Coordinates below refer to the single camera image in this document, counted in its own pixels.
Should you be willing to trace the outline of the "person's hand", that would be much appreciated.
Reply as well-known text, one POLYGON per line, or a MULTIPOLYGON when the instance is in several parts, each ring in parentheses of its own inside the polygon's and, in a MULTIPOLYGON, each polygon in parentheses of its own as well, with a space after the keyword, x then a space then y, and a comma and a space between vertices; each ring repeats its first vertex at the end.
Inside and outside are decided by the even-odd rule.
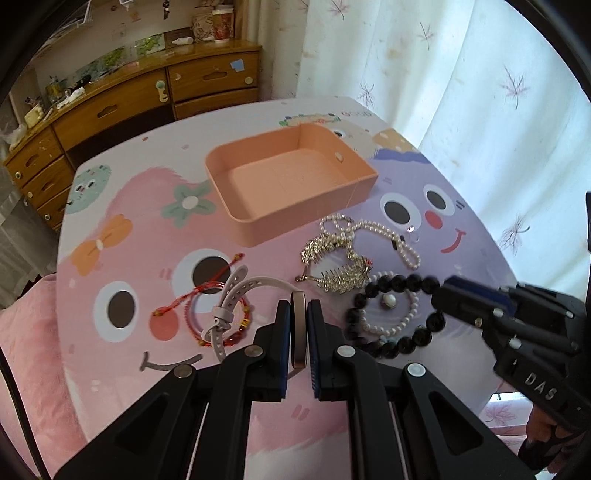
POLYGON ((571 432, 534 406, 526 425, 526 439, 518 458, 535 474, 547 469, 560 472, 580 446, 585 432, 571 432))

